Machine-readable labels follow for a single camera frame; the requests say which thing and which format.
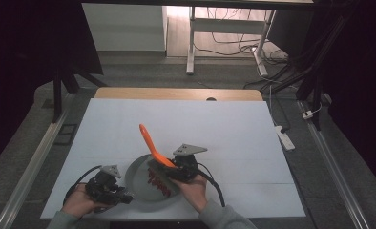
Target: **wooden floor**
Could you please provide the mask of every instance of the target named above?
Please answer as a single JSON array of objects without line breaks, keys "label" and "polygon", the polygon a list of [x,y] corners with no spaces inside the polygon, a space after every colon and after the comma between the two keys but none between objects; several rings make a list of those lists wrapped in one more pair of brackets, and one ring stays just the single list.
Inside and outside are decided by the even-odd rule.
[{"label": "wooden floor", "polygon": [[[218,20],[257,20],[265,18],[265,10],[227,9],[227,8],[195,8],[196,17],[216,18]],[[167,7],[168,33],[167,56],[187,56],[189,45],[189,8]],[[196,32],[194,44],[196,57],[228,57],[254,58],[250,49],[240,52],[245,46],[254,46],[259,43],[260,36],[252,34]],[[278,50],[272,43],[266,43],[263,48],[267,53]],[[284,52],[274,52],[276,57],[285,56]]]}]

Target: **white wall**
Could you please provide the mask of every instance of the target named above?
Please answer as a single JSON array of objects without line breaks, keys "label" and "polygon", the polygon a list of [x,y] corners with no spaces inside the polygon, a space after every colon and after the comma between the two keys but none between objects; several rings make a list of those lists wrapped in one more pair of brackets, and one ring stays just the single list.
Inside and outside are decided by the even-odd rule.
[{"label": "white wall", "polygon": [[98,51],[165,51],[166,7],[83,4]]}]

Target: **table leg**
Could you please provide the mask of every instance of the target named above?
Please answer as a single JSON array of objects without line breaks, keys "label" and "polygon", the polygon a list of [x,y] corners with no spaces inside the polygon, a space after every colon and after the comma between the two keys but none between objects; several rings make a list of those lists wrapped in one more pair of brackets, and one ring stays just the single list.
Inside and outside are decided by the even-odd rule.
[{"label": "table leg", "polygon": [[187,74],[194,74],[194,31],[195,31],[195,7],[190,7],[189,23],[190,23],[190,33],[189,33],[189,47],[187,55]]},{"label": "table leg", "polygon": [[268,31],[269,31],[269,27],[271,26],[271,21],[272,21],[272,17],[274,16],[274,13],[275,11],[272,10],[269,16],[267,17],[262,34],[261,34],[260,43],[258,47],[256,48],[256,50],[253,52],[254,58],[256,58],[257,67],[260,71],[260,76],[268,76],[268,72],[266,71],[266,68],[264,64],[262,63],[261,52],[262,52],[262,47],[265,43],[266,35],[268,34]]}]

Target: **human hand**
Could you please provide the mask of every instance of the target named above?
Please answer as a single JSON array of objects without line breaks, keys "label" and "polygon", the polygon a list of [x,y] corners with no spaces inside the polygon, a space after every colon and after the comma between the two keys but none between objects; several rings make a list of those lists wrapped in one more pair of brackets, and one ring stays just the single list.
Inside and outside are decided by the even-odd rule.
[{"label": "human hand", "polygon": [[208,203],[206,199],[206,178],[197,175],[191,182],[184,183],[175,179],[171,179],[181,190],[181,193],[188,200],[188,202],[197,210],[202,212],[203,208]]},{"label": "human hand", "polygon": [[85,214],[91,213],[94,208],[110,207],[110,205],[95,202],[86,193],[86,185],[78,184],[69,198],[66,200],[61,211],[82,218]]}]

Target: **power strip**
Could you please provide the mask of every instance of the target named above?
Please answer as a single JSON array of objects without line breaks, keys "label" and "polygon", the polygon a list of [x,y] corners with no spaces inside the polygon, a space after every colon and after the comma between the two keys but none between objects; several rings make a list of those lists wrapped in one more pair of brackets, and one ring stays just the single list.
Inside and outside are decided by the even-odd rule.
[{"label": "power strip", "polygon": [[283,148],[285,148],[286,151],[291,151],[295,149],[295,146],[293,145],[292,141],[289,139],[289,136],[286,133],[281,133],[282,126],[276,126],[275,131],[277,132],[278,138],[281,141],[281,144],[283,145]]}]

